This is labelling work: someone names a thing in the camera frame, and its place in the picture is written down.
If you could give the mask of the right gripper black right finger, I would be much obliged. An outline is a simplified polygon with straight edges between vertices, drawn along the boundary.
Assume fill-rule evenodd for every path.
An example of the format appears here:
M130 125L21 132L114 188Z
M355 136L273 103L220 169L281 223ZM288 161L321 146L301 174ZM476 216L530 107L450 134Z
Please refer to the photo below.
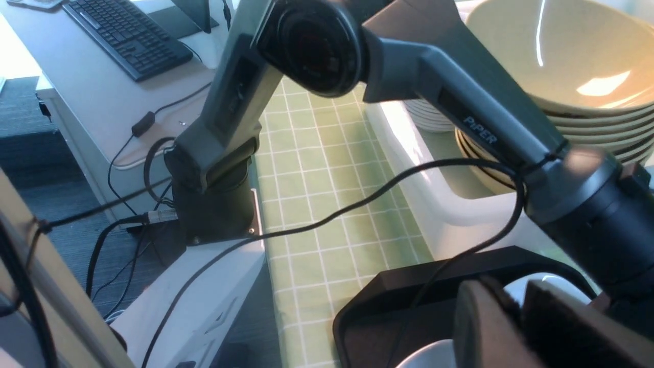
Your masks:
M529 282L522 331L548 367L652 367L652 341L547 284Z

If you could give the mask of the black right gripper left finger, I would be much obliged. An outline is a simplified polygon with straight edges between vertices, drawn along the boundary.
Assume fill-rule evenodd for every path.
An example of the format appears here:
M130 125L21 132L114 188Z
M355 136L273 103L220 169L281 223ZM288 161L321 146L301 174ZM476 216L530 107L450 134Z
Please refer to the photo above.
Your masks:
M492 278L467 280L456 298L453 349L458 367L544 367L520 328L518 303Z

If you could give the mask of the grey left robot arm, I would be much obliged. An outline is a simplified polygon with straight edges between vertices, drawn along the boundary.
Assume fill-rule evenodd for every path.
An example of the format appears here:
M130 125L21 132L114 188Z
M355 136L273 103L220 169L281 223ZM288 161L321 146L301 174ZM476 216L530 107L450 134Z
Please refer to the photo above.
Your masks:
M452 1L243 1L203 110L164 154L183 224L252 212L247 165L282 76L324 98L423 98L526 185L526 214L613 300L652 295L652 193L640 165L570 144Z

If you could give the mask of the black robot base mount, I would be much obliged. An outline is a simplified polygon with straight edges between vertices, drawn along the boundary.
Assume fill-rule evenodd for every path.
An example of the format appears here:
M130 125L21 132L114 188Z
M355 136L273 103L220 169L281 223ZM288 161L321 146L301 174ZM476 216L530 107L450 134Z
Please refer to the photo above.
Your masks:
M158 196L150 187L156 206L164 203L175 219L168 218L158 208L126 218L127 224L138 224L140 239L155 223L175 221L187 245L204 245L236 240L259 233L257 199L249 181L251 158L248 157L228 170L220 172L205 190L195 189L182 179L171 179Z

